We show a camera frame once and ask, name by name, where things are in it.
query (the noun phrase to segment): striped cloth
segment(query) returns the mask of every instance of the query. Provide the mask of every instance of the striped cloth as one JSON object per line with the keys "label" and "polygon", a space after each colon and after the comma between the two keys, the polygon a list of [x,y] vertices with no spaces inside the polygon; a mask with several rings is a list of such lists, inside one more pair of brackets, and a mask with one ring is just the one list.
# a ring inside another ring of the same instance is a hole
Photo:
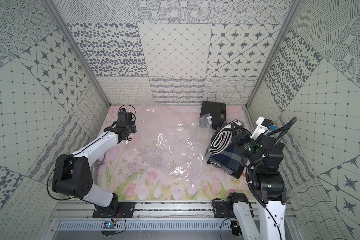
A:
{"label": "striped cloth", "polygon": [[237,124],[238,126],[244,126],[240,120],[235,119],[224,126],[220,131],[218,131],[217,134],[212,137],[211,146],[209,149],[209,153],[211,155],[221,153],[231,144],[233,123]]}

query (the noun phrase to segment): black cable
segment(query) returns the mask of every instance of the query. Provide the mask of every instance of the black cable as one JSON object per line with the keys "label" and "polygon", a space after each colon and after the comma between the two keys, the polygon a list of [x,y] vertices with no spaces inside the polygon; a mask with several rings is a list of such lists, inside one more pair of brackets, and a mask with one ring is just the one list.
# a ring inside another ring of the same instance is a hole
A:
{"label": "black cable", "polygon": [[276,220],[273,218],[271,212],[270,212],[267,208],[265,208],[265,210],[267,210],[267,212],[269,213],[269,215],[271,215],[271,217],[272,217],[272,219],[273,219],[273,221],[274,221],[274,223],[275,223],[275,226],[277,227],[277,230],[279,230],[280,240],[282,240],[280,228],[279,228],[279,226],[277,225]]}
{"label": "black cable", "polygon": [[133,117],[134,117],[133,122],[135,122],[135,121],[136,121],[136,109],[135,109],[135,107],[134,107],[134,106],[132,106],[132,105],[129,105],[129,104],[124,104],[124,105],[121,105],[121,106],[120,106],[119,111],[120,111],[121,107],[124,107],[124,106],[130,106],[130,107],[133,107],[133,109],[134,109],[135,113],[132,113],[132,115],[133,115]]}
{"label": "black cable", "polygon": [[49,189],[48,189],[48,183],[49,183],[49,179],[51,178],[51,175],[53,174],[53,172],[55,171],[55,169],[60,165],[62,164],[63,162],[65,162],[68,158],[70,157],[73,157],[79,153],[82,153],[82,151],[84,151],[85,149],[87,149],[88,147],[90,147],[92,144],[94,144],[95,142],[99,141],[102,137],[104,137],[109,131],[107,131],[103,136],[101,136],[100,138],[98,138],[96,141],[94,141],[93,143],[91,143],[90,145],[86,146],[83,150],[81,150],[80,152],[76,153],[76,154],[73,154],[73,155],[69,155],[66,159],[64,159],[63,161],[61,161],[57,166],[55,166],[55,168],[51,171],[51,173],[49,174],[48,176],[48,179],[47,179],[47,193],[48,195],[52,198],[52,199],[55,199],[55,200],[58,200],[58,201],[64,201],[64,200],[69,200],[69,199],[74,199],[74,198],[77,198],[78,197],[70,197],[70,198],[67,198],[67,199],[57,199],[57,198],[54,198],[51,193],[49,192]]}
{"label": "black cable", "polygon": [[226,218],[226,219],[220,224],[220,229],[219,229],[220,240],[223,240],[223,239],[221,238],[221,227],[223,226],[223,223],[224,223],[226,220],[228,220],[228,219],[236,219],[236,220],[237,220],[237,218],[235,218],[235,217],[229,217],[229,218]]}
{"label": "black cable", "polygon": [[254,196],[254,198],[258,201],[258,203],[263,207],[263,208],[267,208],[267,205],[265,205],[264,201],[259,197],[259,195],[254,191],[253,189],[253,183],[250,181],[249,179],[249,174],[248,171],[249,169],[254,166],[256,163],[262,161],[264,158],[267,158],[269,156],[269,154],[273,151],[273,149],[279,144],[279,142],[281,141],[281,139],[284,137],[285,134],[287,134],[288,130],[292,127],[292,125],[297,121],[297,118],[292,118],[286,125],[284,125],[282,128],[282,132],[279,134],[279,136],[277,137],[277,139],[273,142],[273,144],[269,147],[269,149],[263,154],[262,157],[260,157],[259,159],[257,159],[256,161],[251,162],[247,169],[245,170],[245,179],[247,181],[248,184],[248,189],[250,190],[251,194]]}
{"label": "black cable", "polygon": [[49,178],[51,177],[51,175],[53,174],[53,172],[55,171],[55,169],[56,169],[60,164],[62,164],[63,162],[65,162],[68,158],[70,158],[70,157],[72,157],[72,156],[75,156],[75,155],[69,155],[66,159],[64,159],[64,160],[61,161],[57,166],[55,166],[55,168],[54,168],[54,169],[52,170],[52,172],[49,174],[48,179],[47,179],[47,193],[48,193],[48,195],[49,195],[51,198],[53,198],[53,199],[55,199],[55,200],[58,200],[58,201],[63,201],[63,200],[69,200],[69,199],[77,198],[77,197],[69,197],[69,198],[66,198],[66,199],[57,199],[57,198],[55,198],[55,197],[53,197],[53,196],[51,195],[51,193],[49,192],[49,189],[48,189]]}
{"label": "black cable", "polygon": [[123,215],[123,218],[124,218],[124,221],[125,221],[125,228],[124,228],[124,230],[122,230],[121,232],[116,232],[115,234],[122,233],[122,232],[124,232],[124,231],[127,229],[127,220],[125,219],[124,214],[122,214],[122,215]]}

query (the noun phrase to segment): plastic bag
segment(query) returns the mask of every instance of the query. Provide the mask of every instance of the plastic bag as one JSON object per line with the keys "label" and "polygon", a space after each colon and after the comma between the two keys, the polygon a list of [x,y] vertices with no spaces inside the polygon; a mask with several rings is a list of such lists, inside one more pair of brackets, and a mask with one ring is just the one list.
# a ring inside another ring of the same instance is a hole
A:
{"label": "plastic bag", "polygon": [[209,114],[189,124],[179,114],[155,104],[146,106],[144,113],[136,113],[136,128],[134,144],[126,144],[142,168],[183,181],[187,187],[198,187],[212,134]]}

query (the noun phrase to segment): black mounting plate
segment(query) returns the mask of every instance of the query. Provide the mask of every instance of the black mounting plate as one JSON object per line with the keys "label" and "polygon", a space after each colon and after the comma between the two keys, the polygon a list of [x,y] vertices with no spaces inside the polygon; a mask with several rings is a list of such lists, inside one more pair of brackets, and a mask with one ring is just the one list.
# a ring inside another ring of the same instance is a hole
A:
{"label": "black mounting plate", "polygon": [[219,201],[219,200],[213,201],[212,206],[213,206],[213,216],[214,217],[223,217],[223,218],[234,217],[234,218],[236,218],[235,215],[229,214],[226,201]]}
{"label": "black mounting plate", "polygon": [[[121,214],[124,215],[125,218],[132,218],[132,215],[135,210],[135,204],[136,204],[135,202],[119,202],[119,206],[122,209]],[[108,218],[109,215],[107,215],[107,212],[102,211],[101,209],[97,208],[97,206],[95,206],[95,211],[93,211],[92,217]]]}

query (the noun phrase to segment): floor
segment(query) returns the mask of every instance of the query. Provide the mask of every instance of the floor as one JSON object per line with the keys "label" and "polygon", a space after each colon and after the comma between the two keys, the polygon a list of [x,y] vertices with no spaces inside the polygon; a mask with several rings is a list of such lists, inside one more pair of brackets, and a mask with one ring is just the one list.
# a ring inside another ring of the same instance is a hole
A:
{"label": "floor", "polygon": [[[243,176],[235,179],[211,164],[198,168],[197,159],[179,158],[190,150],[189,146],[183,147],[192,138],[185,134],[187,130],[190,130],[188,134],[201,131],[192,126],[198,123],[201,107],[158,106],[135,107],[137,133],[131,141],[123,141],[106,152],[98,172],[97,184],[101,188],[116,193],[121,200],[225,199],[230,192],[252,197]],[[118,110],[118,106],[110,107],[99,135],[117,120]],[[227,107],[226,118],[227,121],[239,119],[248,128],[241,107]],[[171,132],[178,124],[186,131]]]}

